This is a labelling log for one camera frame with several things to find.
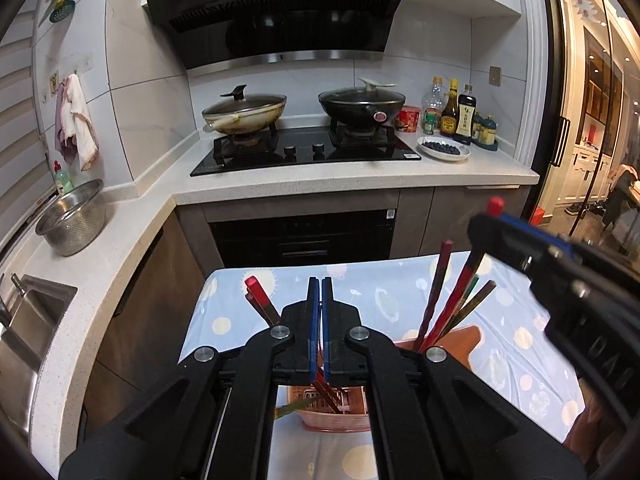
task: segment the tablecloth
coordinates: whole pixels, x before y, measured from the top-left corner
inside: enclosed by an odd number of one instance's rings
[[[467,255],[451,255],[432,325]],[[180,359],[202,345],[219,351],[242,346],[267,328],[244,298],[244,280],[251,275],[258,278],[279,312],[306,298],[310,276],[331,276],[334,298],[356,306],[364,326],[394,341],[415,337],[437,259],[435,255],[329,266],[216,270],[198,298]],[[474,292],[488,280],[494,280],[497,287],[461,324],[480,328],[481,341],[470,355],[473,372],[556,439],[564,440],[584,409],[584,401],[574,369],[543,334],[548,313],[530,293],[529,280],[501,262],[485,256],[478,275]],[[285,403],[280,387],[277,405]],[[297,415],[287,415],[274,423],[269,478],[376,478],[370,433],[312,432]]]

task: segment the black lid handle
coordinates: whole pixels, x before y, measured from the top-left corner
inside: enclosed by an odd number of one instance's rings
[[[234,101],[241,101],[244,99],[244,89],[246,85],[236,86],[230,94],[222,94],[220,97],[233,97]]]

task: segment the white plate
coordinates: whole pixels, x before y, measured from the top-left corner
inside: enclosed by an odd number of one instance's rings
[[[448,144],[449,146],[455,146],[460,150],[460,154],[451,155],[450,153],[437,152],[436,150],[432,150],[431,148],[423,146],[423,142],[437,142],[439,144]],[[460,162],[461,160],[465,160],[469,155],[471,155],[471,150],[468,146],[460,144],[460,142],[456,142],[455,140],[443,139],[442,137],[434,136],[418,137],[418,149],[422,150],[427,155],[432,156],[433,158],[444,160],[446,162]]]

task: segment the sink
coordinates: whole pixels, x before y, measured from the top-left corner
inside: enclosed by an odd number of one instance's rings
[[[77,288],[23,276],[24,296],[8,302],[11,324],[0,335],[0,407],[28,441],[40,366]]]

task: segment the wok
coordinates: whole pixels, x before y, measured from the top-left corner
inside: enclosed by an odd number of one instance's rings
[[[395,84],[380,84],[359,78],[363,87],[323,92],[318,96],[322,109],[339,123],[358,130],[369,130],[393,120],[404,106],[405,97],[385,90]]]
[[[277,121],[287,98],[284,95],[248,94],[246,85],[238,85],[229,94],[231,97],[202,111],[202,117],[212,130],[225,135],[242,135],[257,132]]]

